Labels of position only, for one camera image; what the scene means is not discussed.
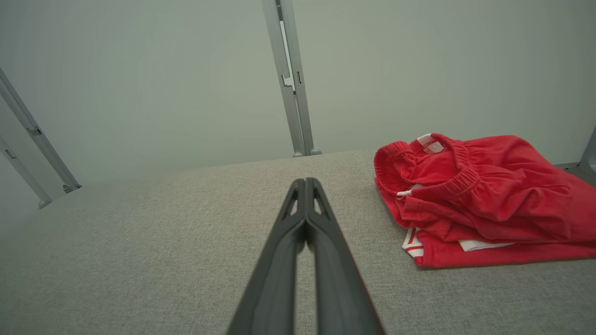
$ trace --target gray carpet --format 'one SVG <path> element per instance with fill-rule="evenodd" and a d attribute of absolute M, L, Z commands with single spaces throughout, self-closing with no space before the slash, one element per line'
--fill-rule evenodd
<path fill-rule="evenodd" d="M 0 240 L 0 334 L 221 334 L 292 180 L 317 177 L 389 334 L 593 334 L 596 260 L 423 270 L 374 151 L 86 186 Z M 299 256 L 297 333 L 316 328 Z"/>

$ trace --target folded red fabric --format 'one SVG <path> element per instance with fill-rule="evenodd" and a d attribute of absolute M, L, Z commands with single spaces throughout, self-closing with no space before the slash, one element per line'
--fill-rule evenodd
<path fill-rule="evenodd" d="M 596 256 L 596 188 L 521 138 L 428 134 L 382 147 L 374 166 L 392 215 L 422 244 L 405 243 L 420 266 Z M 462 240 L 514 244 L 465 252 Z"/>

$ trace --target pile of clothes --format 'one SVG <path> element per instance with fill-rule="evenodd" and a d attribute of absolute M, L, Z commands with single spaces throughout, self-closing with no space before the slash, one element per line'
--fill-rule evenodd
<path fill-rule="evenodd" d="M 418 266 L 596 256 L 596 188 L 519 137 L 427 134 L 382 147 L 374 167 Z"/>

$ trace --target red clothing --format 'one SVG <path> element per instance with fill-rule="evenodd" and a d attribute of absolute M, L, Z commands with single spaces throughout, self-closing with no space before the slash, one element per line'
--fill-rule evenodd
<path fill-rule="evenodd" d="M 428 134 L 382 147 L 374 165 L 398 224 L 420 229 L 421 266 L 596 256 L 596 188 L 518 137 Z M 464 252 L 460 240 L 515 244 Z"/>

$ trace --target white partition panel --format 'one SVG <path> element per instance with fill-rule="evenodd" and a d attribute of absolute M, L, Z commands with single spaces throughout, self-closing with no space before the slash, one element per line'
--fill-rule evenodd
<path fill-rule="evenodd" d="M 0 67 L 83 186 L 294 154 L 260 0 L 8 0 Z"/>
<path fill-rule="evenodd" d="M 596 2 L 293 0 L 315 147 L 513 134 L 578 162 L 596 125 Z"/>

